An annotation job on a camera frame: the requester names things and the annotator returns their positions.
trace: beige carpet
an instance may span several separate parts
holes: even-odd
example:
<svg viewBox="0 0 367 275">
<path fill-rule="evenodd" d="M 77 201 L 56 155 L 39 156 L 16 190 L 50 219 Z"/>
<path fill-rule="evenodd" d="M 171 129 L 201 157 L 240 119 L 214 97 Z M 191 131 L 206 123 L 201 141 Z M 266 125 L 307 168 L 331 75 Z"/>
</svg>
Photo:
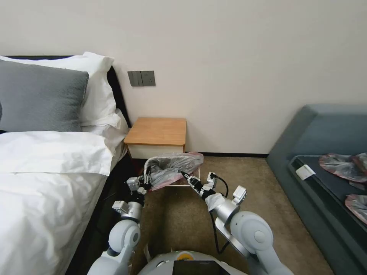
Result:
<svg viewBox="0 0 367 275">
<path fill-rule="evenodd" d="M 209 171 L 226 180 L 231 197 L 237 185 L 247 188 L 241 210 L 252 211 L 269 223 L 275 250 L 294 274 L 333 274 L 265 159 L 205 157 L 200 171 L 202 181 Z M 217 191 L 225 192 L 220 181 L 217 186 Z M 218 235 L 221 247 L 225 241 Z M 246 261 L 231 246 L 222 255 L 217 254 L 206 204 L 191 188 L 166 187 L 146 196 L 132 274 L 137 274 L 146 264 L 143 248 L 147 243 L 152 256 L 171 250 L 194 250 L 247 272 Z"/>
</svg>

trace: plastic bag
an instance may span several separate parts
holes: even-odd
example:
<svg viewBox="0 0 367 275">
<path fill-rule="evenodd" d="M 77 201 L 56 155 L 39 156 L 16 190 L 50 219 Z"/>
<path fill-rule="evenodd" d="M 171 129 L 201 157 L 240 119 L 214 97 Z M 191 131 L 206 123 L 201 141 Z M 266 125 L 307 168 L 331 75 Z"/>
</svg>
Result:
<svg viewBox="0 0 367 275">
<path fill-rule="evenodd" d="M 320 156 L 319 164 L 326 171 L 333 173 L 341 178 L 357 183 L 366 183 L 367 175 L 365 174 L 366 153 L 356 156 L 327 154 Z"/>
<path fill-rule="evenodd" d="M 204 162 L 200 153 L 171 153 L 148 159 L 144 164 L 144 175 L 150 167 L 152 190 L 156 190 L 183 178 L 180 171 L 194 172 Z"/>
<path fill-rule="evenodd" d="M 367 196 L 348 195 L 345 206 L 362 222 L 367 224 Z"/>
</svg>

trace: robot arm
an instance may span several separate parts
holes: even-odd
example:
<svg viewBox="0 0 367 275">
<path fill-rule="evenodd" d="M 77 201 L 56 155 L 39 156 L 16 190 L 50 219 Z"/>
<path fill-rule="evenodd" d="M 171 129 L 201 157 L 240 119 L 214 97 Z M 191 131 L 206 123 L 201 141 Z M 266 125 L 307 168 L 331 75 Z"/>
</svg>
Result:
<svg viewBox="0 0 367 275">
<path fill-rule="evenodd" d="M 216 214 L 217 229 L 248 259 L 251 274 L 293 274 L 280 262 L 273 248 L 273 233 L 267 222 L 255 213 L 239 211 L 240 204 L 247 194 L 245 188 L 238 186 L 233 193 L 233 199 L 229 200 L 220 193 L 215 193 L 213 189 L 205 188 L 198 178 L 185 172 L 181 173 L 189 185 L 205 200 L 208 210 Z M 210 178 L 213 178 L 211 173 L 208 176 L 208 179 Z"/>
<path fill-rule="evenodd" d="M 147 177 L 130 178 L 127 181 L 132 201 L 115 201 L 112 208 L 121 216 L 110 231 L 109 248 L 91 266 L 88 275 L 128 275 L 129 260 L 134 247 L 140 240 L 140 218 L 144 206 L 144 196 L 151 188 Z"/>
</svg>

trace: white duvet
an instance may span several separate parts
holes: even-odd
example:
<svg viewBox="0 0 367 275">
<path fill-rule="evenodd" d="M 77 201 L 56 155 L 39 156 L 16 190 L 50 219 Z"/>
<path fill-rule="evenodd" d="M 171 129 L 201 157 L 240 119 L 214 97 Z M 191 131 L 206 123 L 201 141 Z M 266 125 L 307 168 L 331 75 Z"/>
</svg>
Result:
<svg viewBox="0 0 367 275">
<path fill-rule="evenodd" d="M 0 274 L 65 271 L 114 153 L 91 133 L 0 134 Z"/>
</svg>

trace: wall switch panel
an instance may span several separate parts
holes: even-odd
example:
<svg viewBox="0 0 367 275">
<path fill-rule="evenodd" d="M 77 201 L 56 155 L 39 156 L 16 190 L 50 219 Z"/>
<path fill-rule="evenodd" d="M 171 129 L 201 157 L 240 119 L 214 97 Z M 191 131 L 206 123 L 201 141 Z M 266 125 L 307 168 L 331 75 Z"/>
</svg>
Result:
<svg viewBox="0 0 367 275">
<path fill-rule="evenodd" d="M 136 86 L 155 86 L 154 71 L 128 71 L 130 84 Z"/>
<path fill-rule="evenodd" d="M 131 86 L 143 86 L 140 71 L 128 71 Z"/>
<path fill-rule="evenodd" d="M 141 71 L 141 79 L 143 86 L 155 86 L 156 80 L 154 78 L 154 71 Z"/>
</svg>

